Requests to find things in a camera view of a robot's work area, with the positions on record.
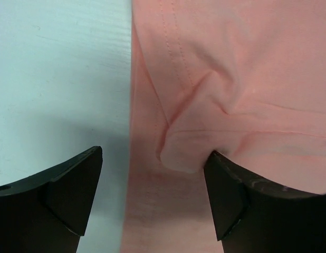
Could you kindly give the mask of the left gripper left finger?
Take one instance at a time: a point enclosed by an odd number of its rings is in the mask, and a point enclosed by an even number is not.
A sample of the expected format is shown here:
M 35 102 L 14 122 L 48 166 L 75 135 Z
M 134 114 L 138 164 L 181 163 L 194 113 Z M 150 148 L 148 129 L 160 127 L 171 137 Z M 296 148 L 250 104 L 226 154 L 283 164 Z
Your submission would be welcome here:
M 102 148 L 95 146 L 0 186 L 0 252 L 76 252 L 101 169 Z

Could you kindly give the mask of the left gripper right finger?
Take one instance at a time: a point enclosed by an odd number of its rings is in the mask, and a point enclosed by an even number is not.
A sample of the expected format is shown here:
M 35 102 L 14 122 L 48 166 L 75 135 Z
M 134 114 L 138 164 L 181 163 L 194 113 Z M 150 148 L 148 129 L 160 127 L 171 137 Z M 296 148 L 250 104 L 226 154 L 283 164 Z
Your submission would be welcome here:
M 326 193 L 278 184 L 218 152 L 208 157 L 204 176 L 225 252 L 326 252 Z

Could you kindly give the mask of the pink t shirt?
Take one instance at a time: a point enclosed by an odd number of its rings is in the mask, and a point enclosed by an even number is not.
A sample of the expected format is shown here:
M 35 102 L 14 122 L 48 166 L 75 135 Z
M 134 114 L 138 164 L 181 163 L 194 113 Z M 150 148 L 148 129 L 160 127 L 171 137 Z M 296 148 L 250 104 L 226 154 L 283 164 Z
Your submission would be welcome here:
M 133 1 L 121 252 L 222 252 L 212 151 L 326 193 L 326 1 Z

